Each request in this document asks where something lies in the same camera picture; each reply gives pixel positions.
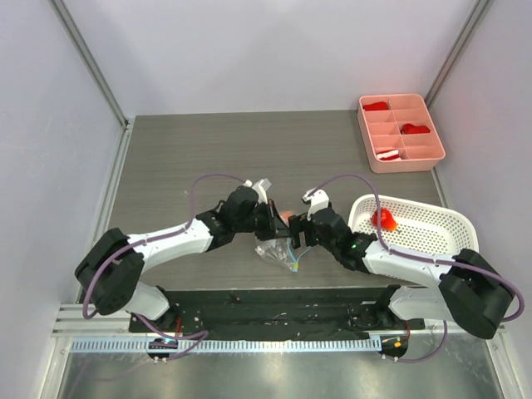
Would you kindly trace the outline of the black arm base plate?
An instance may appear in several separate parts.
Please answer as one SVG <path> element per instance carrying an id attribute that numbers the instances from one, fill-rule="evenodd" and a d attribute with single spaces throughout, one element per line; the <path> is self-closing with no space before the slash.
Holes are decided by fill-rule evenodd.
<path id="1" fill-rule="evenodd" d="M 424 329 L 395 316 L 385 302 L 393 288 L 295 288 L 170 291 L 179 310 L 171 332 L 206 330 L 222 341 L 338 341 L 369 333 Z"/>

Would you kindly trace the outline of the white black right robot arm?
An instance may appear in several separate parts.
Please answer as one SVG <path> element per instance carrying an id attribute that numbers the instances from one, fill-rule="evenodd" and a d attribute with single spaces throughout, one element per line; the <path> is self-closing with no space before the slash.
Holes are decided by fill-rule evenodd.
<path id="1" fill-rule="evenodd" d="M 380 325 L 394 328 L 403 320 L 439 318 L 469 334 L 491 339 L 513 302 L 516 290 L 475 250 L 429 255 L 382 244 L 377 234 L 351 229 L 332 208 L 291 216 L 293 238 L 325 248 L 344 268 L 414 283 L 396 288 L 379 303 Z"/>

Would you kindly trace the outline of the red fake pepper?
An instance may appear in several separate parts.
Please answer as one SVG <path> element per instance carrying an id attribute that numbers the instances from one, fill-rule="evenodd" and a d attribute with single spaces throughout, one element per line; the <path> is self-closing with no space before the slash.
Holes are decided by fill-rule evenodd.
<path id="1" fill-rule="evenodd" d="M 291 216 L 293 216 L 293 213 L 291 211 L 283 211 L 279 213 L 281 218 L 285 221 L 288 221 Z"/>

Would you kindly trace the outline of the orange fake peach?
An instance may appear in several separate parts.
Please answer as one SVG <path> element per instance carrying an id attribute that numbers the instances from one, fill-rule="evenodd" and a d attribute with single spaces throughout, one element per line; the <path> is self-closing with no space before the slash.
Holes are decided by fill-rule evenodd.
<path id="1" fill-rule="evenodd" d="M 377 227 L 378 220 L 381 220 L 381 228 L 387 231 L 395 231 L 398 227 L 398 223 L 392 216 L 392 213 L 385 208 L 381 208 L 380 211 L 375 211 L 372 215 L 372 224 Z"/>

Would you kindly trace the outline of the clear zip top bag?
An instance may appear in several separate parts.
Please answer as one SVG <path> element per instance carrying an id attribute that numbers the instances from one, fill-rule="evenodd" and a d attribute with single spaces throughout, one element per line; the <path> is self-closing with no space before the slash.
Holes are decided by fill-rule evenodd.
<path id="1" fill-rule="evenodd" d="M 295 263 L 301 263 L 301 259 L 312 248 L 306 247 L 300 254 L 292 246 L 292 239 L 270 239 L 267 241 L 257 241 L 255 252 L 264 261 L 277 264 L 289 269 L 292 273 Z"/>

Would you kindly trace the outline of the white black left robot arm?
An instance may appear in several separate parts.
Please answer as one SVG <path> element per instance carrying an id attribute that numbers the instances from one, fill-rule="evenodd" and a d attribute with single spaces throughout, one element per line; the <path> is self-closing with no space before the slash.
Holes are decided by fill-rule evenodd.
<path id="1" fill-rule="evenodd" d="M 140 276 L 173 259 L 230 244 L 236 234 L 269 241 L 287 239 L 290 231 L 264 190 L 241 185 L 186 223 L 148 234 L 106 231 L 74 275 L 96 313 L 126 311 L 166 332 L 175 327 L 180 311 L 163 288 L 142 283 Z"/>

